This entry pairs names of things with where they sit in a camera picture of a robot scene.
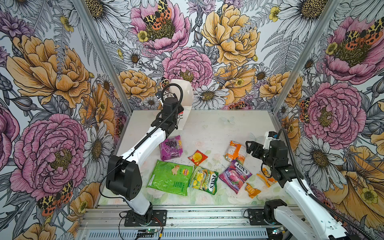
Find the white floral paper bag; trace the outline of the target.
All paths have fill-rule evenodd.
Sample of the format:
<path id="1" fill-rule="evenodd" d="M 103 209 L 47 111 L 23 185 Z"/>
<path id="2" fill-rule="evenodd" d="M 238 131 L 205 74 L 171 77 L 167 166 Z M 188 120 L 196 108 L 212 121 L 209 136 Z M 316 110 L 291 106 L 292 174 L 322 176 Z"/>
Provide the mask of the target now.
<path id="1" fill-rule="evenodd" d="M 178 116 L 178 129 L 183 130 L 187 119 L 191 113 L 193 100 L 194 100 L 194 93 L 192 85 L 189 81 L 181 80 L 181 79 L 171 79 L 171 84 L 177 84 L 181 87 L 183 91 L 183 99 L 181 102 L 181 106 L 184 108 L 184 110 L 179 114 Z"/>

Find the aluminium frame post right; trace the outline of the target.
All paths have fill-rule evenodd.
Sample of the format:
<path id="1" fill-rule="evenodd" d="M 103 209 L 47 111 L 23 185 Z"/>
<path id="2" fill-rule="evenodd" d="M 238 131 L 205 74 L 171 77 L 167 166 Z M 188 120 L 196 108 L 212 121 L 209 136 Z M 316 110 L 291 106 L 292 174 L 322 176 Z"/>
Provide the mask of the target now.
<path id="1" fill-rule="evenodd" d="M 282 88 L 281 93 L 279 94 L 276 102 L 274 103 L 271 111 L 275 115 L 282 105 L 282 103 L 285 101 L 286 97 L 290 93 L 291 88 L 293 87 L 294 83 L 296 82 L 297 78 L 299 77 L 299 74 L 302 70 L 303 65 L 305 64 L 306 60 L 311 55 L 311 50 L 315 47 L 316 42 L 320 39 L 322 33 L 324 32 L 325 28 L 329 26 L 329 23 L 331 21 L 331 18 L 335 14 L 339 4 L 341 1 L 328 1 L 323 13 L 320 16 L 320 19 L 315 24 L 314 30 L 311 34 L 309 34 L 308 40 L 301 51 L 299 58 L 294 65 L 288 80 L 285 84 L 285 86 Z"/>

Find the purple Fox's candy bag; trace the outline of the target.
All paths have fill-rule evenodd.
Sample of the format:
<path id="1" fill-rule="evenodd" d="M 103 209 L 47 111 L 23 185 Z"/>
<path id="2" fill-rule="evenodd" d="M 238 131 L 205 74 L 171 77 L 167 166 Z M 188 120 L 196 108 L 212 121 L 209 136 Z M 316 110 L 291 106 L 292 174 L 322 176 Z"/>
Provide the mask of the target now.
<path id="1" fill-rule="evenodd" d="M 252 175 L 240 162 L 233 160 L 228 168 L 219 175 L 219 178 L 238 194 L 244 183 Z"/>

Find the aluminium frame post left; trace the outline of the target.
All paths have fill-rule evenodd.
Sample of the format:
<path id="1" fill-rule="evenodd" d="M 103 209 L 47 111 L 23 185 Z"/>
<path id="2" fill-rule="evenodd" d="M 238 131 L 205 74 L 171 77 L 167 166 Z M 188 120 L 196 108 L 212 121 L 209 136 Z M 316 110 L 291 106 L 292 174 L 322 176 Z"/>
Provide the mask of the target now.
<path id="1" fill-rule="evenodd" d="M 80 15 L 80 19 L 82 23 L 84 24 L 87 33 L 89 34 L 89 38 L 92 41 L 93 45 L 95 46 L 95 49 L 97 50 L 99 57 L 106 68 L 106 71 L 111 78 L 111 81 L 117 91 L 117 94 L 121 100 L 121 103 L 128 114 L 129 117 L 132 115 L 132 107 L 127 99 L 126 93 L 123 90 L 122 84 L 120 83 L 118 79 L 118 74 L 115 71 L 115 68 L 110 60 L 110 57 L 108 55 L 108 52 L 105 48 L 105 45 L 103 43 L 103 40 L 99 34 L 98 28 L 96 24 L 94 23 L 94 20 L 92 19 L 92 16 L 90 14 L 90 11 L 88 10 L 88 7 L 86 5 L 85 1 L 75 1 L 74 2 L 75 9 L 78 11 Z"/>

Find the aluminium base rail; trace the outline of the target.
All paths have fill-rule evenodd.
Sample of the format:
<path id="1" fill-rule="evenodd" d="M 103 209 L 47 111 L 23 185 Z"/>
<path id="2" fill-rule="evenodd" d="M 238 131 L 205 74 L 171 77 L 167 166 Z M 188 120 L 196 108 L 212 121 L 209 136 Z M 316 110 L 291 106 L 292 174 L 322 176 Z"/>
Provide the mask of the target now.
<path id="1" fill-rule="evenodd" d="M 88 211 L 77 240 L 134 240 L 138 230 L 164 229 L 160 240 L 296 240 L 281 224 L 251 226 L 247 209 L 258 206 L 157 206 L 167 210 L 165 227 L 125 227 L 127 206 L 105 206 Z"/>

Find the orange mango snack packet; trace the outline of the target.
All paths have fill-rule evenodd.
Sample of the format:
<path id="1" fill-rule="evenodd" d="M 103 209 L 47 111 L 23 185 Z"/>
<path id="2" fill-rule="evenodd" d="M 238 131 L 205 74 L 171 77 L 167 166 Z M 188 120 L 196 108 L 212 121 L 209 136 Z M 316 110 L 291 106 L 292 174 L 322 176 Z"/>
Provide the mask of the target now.
<path id="1" fill-rule="evenodd" d="M 237 162 L 243 165 L 245 162 L 246 156 L 247 156 L 246 147 L 241 145 L 240 143 L 231 141 L 226 150 L 224 158 L 228 162 L 236 160 Z"/>

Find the orange wrapper near arm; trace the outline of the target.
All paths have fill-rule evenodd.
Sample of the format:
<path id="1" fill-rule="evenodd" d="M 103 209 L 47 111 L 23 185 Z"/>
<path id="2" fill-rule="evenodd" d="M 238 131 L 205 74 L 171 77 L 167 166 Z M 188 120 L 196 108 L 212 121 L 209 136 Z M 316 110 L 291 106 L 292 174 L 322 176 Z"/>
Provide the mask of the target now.
<path id="1" fill-rule="evenodd" d="M 257 176 L 264 182 L 264 189 L 270 188 L 272 185 L 277 183 L 277 181 L 272 177 L 267 168 L 262 167 L 261 170 L 257 173 Z"/>

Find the small red snack packet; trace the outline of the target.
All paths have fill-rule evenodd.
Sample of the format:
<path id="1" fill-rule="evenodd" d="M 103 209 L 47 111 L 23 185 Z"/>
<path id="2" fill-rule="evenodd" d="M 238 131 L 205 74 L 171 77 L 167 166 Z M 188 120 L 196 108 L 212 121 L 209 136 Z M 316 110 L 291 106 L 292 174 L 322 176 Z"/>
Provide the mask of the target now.
<path id="1" fill-rule="evenodd" d="M 204 162 L 208 158 L 207 155 L 202 153 L 199 150 L 196 150 L 195 153 L 193 153 L 191 156 L 188 157 L 188 159 L 193 162 L 196 166 L 199 166 L 202 162 Z"/>

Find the green Lays chips bag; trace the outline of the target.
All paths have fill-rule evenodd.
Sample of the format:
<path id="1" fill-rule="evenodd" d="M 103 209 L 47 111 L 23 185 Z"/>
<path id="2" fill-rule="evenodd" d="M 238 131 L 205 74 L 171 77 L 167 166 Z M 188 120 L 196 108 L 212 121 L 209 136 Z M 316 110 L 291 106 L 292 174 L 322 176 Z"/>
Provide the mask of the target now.
<path id="1" fill-rule="evenodd" d="M 157 161 L 147 187 L 169 194 L 187 196 L 193 170 L 192 166 Z"/>

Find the purple snack packet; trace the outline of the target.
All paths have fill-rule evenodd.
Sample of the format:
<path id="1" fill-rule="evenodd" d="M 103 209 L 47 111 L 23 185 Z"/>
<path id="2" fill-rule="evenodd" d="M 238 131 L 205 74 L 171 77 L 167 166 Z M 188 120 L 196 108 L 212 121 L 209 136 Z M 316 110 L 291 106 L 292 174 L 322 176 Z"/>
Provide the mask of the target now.
<path id="1" fill-rule="evenodd" d="M 168 161 L 181 157 L 183 154 L 181 136 L 175 136 L 160 143 L 160 153 L 161 161 Z"/>

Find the aluminium frame post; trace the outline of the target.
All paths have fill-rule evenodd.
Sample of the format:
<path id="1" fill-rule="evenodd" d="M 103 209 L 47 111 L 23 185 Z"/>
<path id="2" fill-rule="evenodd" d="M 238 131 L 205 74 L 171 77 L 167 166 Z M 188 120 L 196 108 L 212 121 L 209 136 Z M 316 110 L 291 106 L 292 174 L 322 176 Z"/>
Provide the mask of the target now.
<path id="1" fill-rule="evenodd" d="M 282 88 L 281 93 L 279 94 L 276 102 L 274 103 L 271 111 L 275 115 L 282 105 L 282 103 L 285 101 L 286 97 L 290 93 L 291 88 L 293 87 L 294 83 L 296 82 L 297 78 L 299 77 L 299 74 L 302 70 L 303 65 L 305 64 L 306 60 L 311 55 L 311 50 L 315 47 L 316 42 L 320 39 L 322 33 L 324 32 L 325 28 L 329 26 L 329 23 L 331 21 L 331 18 L 335 14 L 339 4 L 341 1 L 328 1 L 323 13 L 320 16 L 320 19 L 315 24 L 314 30 L 311 34 L 309 34 L 308 40 L 301 51 L 299 58 L 294 65 L 288 80 L 285 84 L 285 86 Z"/>
<path id="2" fill-rule="evenodd" d="M 98 28 L 96 24 L 94 23 L 94 20 L 92 19 L 92 16 L 90 14 L 90 11 L 88 10 L 88 7 L 86 5 L 85 1 L 75 1 L 74 2 L 75 9 L 78 11 L 80 15 L 80 19 L 82 23 L 84 24 L 87 33 L 89 34 L 89 38 L 92 41 L 93 45 L 95 46 L 95 49 L 97 50 L 99 57 L 106 68 L 106 71 L 111 78 L 111 81 L 117 91 L 117 94 L 121 100 L 121 103 L 128 114 L 129 117 L 132 115 L 132 107 L 127 99 L 126 93 L 123 90 L 122 84 L 120 83 L 118 79 L 118 74 L 115 71 L 115 68 L 110 60 L 110 57 L 108 55 L 108 52 L 105 48 L 105 45 L 103 43 L 103 40 L 99 34 Z"/>

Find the small orange snack packet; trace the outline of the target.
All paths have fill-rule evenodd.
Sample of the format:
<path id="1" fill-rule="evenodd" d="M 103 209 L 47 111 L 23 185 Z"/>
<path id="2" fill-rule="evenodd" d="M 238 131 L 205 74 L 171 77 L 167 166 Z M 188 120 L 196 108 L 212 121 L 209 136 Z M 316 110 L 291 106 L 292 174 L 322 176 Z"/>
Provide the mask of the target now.
<path id="1" fill-rule="evenodd" d="M 246 183 L 245 190 L 251 199 L 255 198 L 261 193 L 261 190 L 253 188 L 249 183 Z"/>

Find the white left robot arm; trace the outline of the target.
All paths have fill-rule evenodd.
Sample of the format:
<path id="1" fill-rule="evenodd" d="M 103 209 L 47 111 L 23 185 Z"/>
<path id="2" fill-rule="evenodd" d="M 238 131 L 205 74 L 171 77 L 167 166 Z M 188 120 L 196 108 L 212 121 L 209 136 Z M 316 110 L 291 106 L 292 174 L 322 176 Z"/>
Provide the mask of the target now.
<path id="1" fill-rule="evenodd" d="M 151 203 L 141 193 L 143 180 L 140 168 L 177 129 L 178 115 L 183 111 L 182 100 L 182 97 L 167 97 L 145 136 L 126 153 L 109 159 L 106 188 L 122 198 L 139 216 L 147 215 L 151 208 Z"/>

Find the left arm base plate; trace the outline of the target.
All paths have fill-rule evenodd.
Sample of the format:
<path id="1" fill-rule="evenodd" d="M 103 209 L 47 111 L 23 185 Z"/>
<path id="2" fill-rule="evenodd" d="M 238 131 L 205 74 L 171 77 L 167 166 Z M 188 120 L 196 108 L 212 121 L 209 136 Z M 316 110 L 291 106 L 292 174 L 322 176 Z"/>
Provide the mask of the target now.
<path id="1" fill-rule="evenodd" d="M 125 227 L 165 227 L 167 210 L 149 210 L 145 215 L 139 215 L 129 210 L 124 217 Z"/>

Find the green circuit board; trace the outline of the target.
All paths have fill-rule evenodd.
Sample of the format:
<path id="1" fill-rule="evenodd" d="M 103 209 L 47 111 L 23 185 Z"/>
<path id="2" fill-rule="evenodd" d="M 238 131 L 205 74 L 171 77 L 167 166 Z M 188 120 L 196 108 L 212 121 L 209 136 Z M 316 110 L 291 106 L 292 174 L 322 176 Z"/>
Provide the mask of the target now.
<path id="1" fill-rule="evenodd" d="M 136 235 L 136 240 L 140 238 L 153 238 L 157 237 L 159 240 L 163 236 L 164 229 L 144 229 L 144 230 L 138 230 Z"/>

